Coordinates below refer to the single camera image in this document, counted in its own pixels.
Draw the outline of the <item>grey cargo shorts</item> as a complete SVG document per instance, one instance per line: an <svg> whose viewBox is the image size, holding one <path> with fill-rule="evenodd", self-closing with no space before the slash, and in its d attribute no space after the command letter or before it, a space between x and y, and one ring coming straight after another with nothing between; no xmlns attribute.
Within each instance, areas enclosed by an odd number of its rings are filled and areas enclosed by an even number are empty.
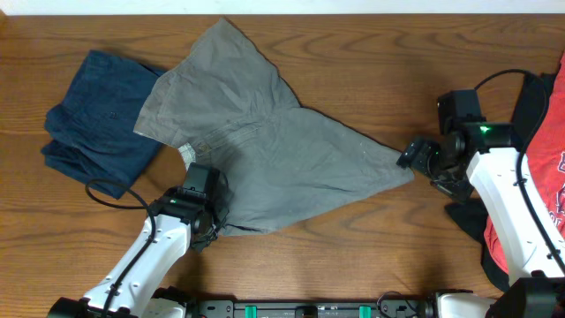
<svg viewBox="0 0 565 318"><path fill-rule="evenodd" d="M414 178L396 150L301 106L226 20L156 81L134 132L226 175L229 236L278 231Z"/></svg>

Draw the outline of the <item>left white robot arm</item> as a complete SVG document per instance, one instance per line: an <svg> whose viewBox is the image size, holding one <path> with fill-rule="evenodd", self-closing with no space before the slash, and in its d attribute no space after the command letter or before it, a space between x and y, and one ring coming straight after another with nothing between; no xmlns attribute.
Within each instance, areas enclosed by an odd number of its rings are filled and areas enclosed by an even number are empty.
<svg viewBox="0 0 565 318"><path fill-rule="evenodd" d="M59 299L48 318L186 317L189 301L160 286L190 249L201 252L218 237L229 209L223 190L173 187L147 204L143 229L118 264L79 299Z"/></svg>

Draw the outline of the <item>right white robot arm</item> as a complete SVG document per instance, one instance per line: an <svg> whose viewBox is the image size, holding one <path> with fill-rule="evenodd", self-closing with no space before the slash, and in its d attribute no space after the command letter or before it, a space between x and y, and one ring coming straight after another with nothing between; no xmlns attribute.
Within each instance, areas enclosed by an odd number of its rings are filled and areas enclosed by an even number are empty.
<svg viewBox="0 0 565 318"><path fill-rule="evenodd" d="M433 317L562 317L564 239L532 180L510 124L461 123L442 142L416 138L397 165L429 178L454 200L476 192L501 242L510 288L499 299L467 291L433 296Z"/></svg>

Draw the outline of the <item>black garment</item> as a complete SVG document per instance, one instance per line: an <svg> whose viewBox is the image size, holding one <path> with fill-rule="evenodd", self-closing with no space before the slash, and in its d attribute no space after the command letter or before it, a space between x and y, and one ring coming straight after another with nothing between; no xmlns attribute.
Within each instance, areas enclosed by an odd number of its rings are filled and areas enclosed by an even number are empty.
<svg viewBox="0 0 565 318"><path fill-rule="evenodd" d="M548 277L564 275L564 232L559 233L547 213L526 155L549 110L548 92L542 92L539 120L528 136L519 134L522 147L475 154L467 172L488 214L486 250L511 284L534 271Z"/></svg>

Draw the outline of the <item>red printed t-shirt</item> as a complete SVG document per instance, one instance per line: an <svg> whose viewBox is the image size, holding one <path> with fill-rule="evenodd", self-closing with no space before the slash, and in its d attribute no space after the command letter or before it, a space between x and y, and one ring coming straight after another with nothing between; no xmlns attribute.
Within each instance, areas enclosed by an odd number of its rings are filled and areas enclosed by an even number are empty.
<svg viewBox="0 0 565 318"><path fill-rule="evenodd" d="M549 110L526 155L533 181L559 233L564 232L564 61L556 74L543 74L541 81L524 80L513 123L518 133L529 135L544 107L542 90L549 95Z"/></svg>

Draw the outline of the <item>folded dark blue garment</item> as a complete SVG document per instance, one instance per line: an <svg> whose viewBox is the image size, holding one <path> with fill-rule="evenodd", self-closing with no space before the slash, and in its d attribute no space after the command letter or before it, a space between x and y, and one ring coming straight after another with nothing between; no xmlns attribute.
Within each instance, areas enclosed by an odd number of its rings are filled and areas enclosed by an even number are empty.
<svg viewBox="0 0 565 318"><path fill-rule="evenodd" d="M52 141L45 164L87 184L107 179L132 186L162 147L133 131L155 82L165 73L99 50L91 50L64 99L48 111Z"/></svg>

